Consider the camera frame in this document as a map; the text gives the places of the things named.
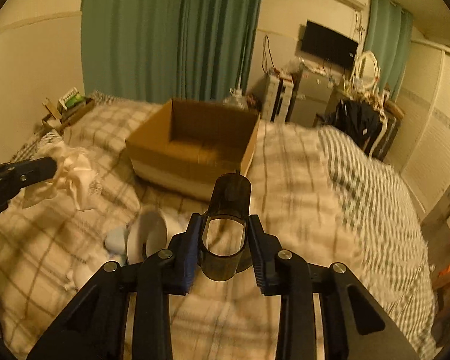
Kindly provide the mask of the white tape roll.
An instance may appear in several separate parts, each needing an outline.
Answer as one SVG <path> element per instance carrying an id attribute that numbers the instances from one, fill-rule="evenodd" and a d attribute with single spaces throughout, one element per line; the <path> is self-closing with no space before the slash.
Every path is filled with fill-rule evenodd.
<path id="1" fill-rule="evenodd" d="M 130 225 L 127 262 L 142 263 L 147 257 L 166 249 L 171 238 L 186 230 L 186 223 L 171 211 L 146 205 Z"/>

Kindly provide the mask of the dark translucent plastic cup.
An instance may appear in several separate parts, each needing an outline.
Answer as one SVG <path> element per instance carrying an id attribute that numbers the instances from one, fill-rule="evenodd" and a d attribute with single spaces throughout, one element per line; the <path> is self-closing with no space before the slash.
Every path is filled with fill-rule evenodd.
<path id="1" fill-rule="evenodd" d="M 215 183 L 199 236 L 199 265 L 213 281 L 228 281 L 252 264 L 247 221 L 251 183 L 243 175 L 222 175 Z"/>

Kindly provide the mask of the light blue oval case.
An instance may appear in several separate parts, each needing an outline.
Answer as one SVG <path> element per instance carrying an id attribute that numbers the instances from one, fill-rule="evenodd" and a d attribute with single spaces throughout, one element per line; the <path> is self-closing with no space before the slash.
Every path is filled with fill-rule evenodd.
<path id="1" fill-rule="evenodd" d="M 111 254 L 124 255 L 127 252 L 129 229 L 127 227 L 114 228 L 106 234 L 104 246 Z"/>

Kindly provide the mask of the white cloth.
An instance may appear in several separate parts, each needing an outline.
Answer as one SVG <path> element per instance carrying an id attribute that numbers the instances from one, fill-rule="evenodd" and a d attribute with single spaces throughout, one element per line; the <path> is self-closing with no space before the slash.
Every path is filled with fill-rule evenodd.
<path id="1" fill-rule="evenodd" d="M 82 147 L 71 147 L 64 141 L 40 142 L 34 159 L 50 157 L 57 163 L 55 175 L 25 188 L 22 207 L 66 194 L 78 211 L 96 208 L 101 194 L 101 179 L 91 153 Z"/>

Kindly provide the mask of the small bedside cardboard box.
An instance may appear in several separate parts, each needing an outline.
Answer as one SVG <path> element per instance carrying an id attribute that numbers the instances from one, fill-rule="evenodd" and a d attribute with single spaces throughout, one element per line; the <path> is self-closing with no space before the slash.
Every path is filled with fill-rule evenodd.
<path id="1" fill-rule="evenodd" d="M 79 105 L 65 111 L 65 113 L 61 115 L 60 119 L 56 119 L 51 111 L 48 111 L 48 114 L 41 119 L 43 133 L 48 133 L 55 130 L 62 135 L 66 128 L 76 124 L 80 119 L 82 119 L 83 116 L 91 111 L 96 104 L 97 103 L 95 100 L 90 97 L 86 97 L 84 102 L 81 102 Z"/>

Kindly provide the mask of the plaid beige blanket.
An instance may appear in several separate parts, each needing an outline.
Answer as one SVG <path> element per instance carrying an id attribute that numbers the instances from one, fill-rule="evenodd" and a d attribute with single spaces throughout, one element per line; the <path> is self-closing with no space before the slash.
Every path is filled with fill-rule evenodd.
<path id="1" fill-rule="evenodd" d="M 153 246 L 187 228 L 206 204 L 136 179 L 125 151 L 129 134 L 156 111 L 132 101 L 99 106 L 64 136 L 87 149 L 102 190 L 78 211 L 59 193 L 32 207 L 16 197 L 0 214 L 0 322 L 4 342 L 24 359 L 74 296 L 71 273 L 100 265 L 108 232 L 132 225 L 146 210 Z M 314 129 L 260 123 L 248 178 L 252 213 L 283 248 L 321 266 L 341 262 L 362 271 L 362 251 L 342 222 L 328 165 Z M 176 359 L 273 359 L 280 301 L 264 297 L 247 270 L 225 282 L 202 274 L 185 297 L 170 299 Z"/>

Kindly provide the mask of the green white product box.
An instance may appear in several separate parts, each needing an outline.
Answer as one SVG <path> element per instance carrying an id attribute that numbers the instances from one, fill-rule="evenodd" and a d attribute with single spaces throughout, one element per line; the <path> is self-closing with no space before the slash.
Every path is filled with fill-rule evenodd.
<path id="1" fill-rule="evenodd" d="M 68 111 L 69 109 L 85 101 L 85 97 L 80 94 L 76 87 L 73 87 L 58 99 L 58 104 L 64 111 Z"/>

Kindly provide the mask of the green white checkered quilt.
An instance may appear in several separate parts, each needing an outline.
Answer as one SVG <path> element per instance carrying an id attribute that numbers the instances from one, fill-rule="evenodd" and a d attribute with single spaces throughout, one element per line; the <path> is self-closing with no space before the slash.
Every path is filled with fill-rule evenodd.
<path id="1" fill-rule="evenodd" d="M 435 301 L 428 245 L 402 178 L 369 158 L 345 133 L 318 130 L 345 226 L 362 250 L 360 281 L 401 329 L 421 359 L 432 359 Z"/>

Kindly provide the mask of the black jacket on chair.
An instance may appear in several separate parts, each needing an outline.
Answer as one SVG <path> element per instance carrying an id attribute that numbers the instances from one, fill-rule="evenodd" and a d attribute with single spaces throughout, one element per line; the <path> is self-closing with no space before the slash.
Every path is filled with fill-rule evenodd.
<path id="1" fill-rule="evenodd" d="M 389 118 L 368 102 L 342 99 L 326 114 L 325 124 L 348 135 L 369 157 L 379 158 L 379 144 L 388 129 Z"/>

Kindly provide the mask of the large clear water jug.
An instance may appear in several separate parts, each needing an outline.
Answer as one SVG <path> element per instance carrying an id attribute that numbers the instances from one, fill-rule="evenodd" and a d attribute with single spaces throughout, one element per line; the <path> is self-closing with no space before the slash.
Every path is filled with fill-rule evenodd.
<path id="1" fill-rule="evenodd" d="M 247 97 L 243 95 L 241 88 L 230 88 L 230 94 L 224 98 L 223 105 L 235 107 L 241 110 L 248 110 Z"/>

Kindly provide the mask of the white louvered wardrobe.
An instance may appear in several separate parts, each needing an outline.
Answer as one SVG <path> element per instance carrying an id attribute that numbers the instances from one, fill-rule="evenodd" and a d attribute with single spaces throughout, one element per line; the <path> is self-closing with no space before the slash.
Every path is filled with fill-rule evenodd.
<path id="1" fill-rule="evenodd" d="M 385 162 L 424 219 L 450 191 L 450 47 L 411 42 L 396 104 L 405 116 Z"/>

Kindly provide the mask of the teal curtain left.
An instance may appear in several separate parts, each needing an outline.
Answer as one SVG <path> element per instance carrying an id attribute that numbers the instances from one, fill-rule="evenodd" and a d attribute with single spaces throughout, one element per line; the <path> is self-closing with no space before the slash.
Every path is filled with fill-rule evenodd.
<path id="1" fill-rule="evenodd" d="M 82 0 L 84 87 L 155 103 L 245 89 L 260 2 Z"/>

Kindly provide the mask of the teal curtain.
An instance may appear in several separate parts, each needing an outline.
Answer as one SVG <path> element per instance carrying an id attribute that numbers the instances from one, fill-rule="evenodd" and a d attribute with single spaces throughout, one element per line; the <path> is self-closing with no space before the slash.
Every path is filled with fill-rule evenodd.
<path id="1" fill-rule="evenodd" d="M 413 15 L 393 0 L 370 0 L 364 51 L 371 51 L 379 64 L 379 92 L 389 87 L 398 97 L 410 52 Z"/>
<path id="2" fill-rule="evenodd" d="M 245 89 L 260 2 L 82 0 L 84 87 L 155 103 Z"/>

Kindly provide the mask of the white oval vanity mirror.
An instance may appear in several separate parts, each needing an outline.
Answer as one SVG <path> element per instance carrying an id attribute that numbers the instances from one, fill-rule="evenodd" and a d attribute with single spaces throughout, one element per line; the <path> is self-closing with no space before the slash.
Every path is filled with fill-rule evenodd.
<path id="1" fill-rule="evenodd" d="M 351 73 L 349 85 L 353 92 L 376 91 L 380 79 L 380 66 L 375 54 L 364 51 L 357 57 Z"/>

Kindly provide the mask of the teal curtain right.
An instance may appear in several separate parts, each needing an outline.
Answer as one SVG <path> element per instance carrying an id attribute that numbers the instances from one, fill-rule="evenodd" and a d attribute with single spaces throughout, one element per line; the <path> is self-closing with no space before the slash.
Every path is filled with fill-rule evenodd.
<path id="1" fill-rule="evenodd" d="M 364 51 L 371 51 L 379 64 L 379 92 L 389 87 L 398 97 L 410 52 L 413 15 L 393 0 L 370 0 Z"/>

